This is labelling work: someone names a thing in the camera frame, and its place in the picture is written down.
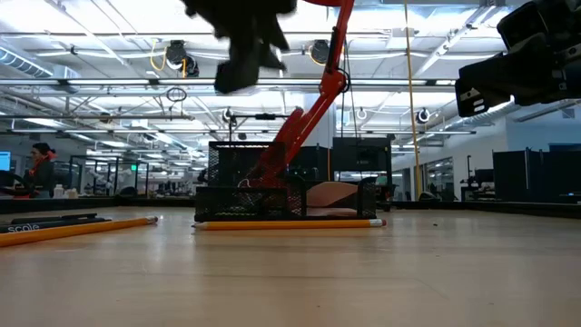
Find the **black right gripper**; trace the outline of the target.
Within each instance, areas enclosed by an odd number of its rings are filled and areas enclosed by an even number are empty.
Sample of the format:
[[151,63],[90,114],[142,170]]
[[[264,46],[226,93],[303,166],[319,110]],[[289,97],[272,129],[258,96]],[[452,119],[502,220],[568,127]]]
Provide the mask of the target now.
[[502,18],[507,53],[459,69],[458,115],[509,102],[549,104],[580,97],[580,2],[529,1]]

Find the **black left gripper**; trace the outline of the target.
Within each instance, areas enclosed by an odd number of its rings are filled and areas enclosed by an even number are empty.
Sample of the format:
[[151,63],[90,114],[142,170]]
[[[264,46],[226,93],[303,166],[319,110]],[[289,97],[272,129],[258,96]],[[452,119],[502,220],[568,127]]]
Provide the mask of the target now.
[[296,0],[182,2],[188,16],[201,16],[214,27],[218,39],[230,40],[229,59],[218,64],[215,75],[214,88],[219,93],[230,94],[256,84],[259,63],[265,68],[287,70],[271,48],[274,46],[281,52],[290,50],[278,15],[293,13]]

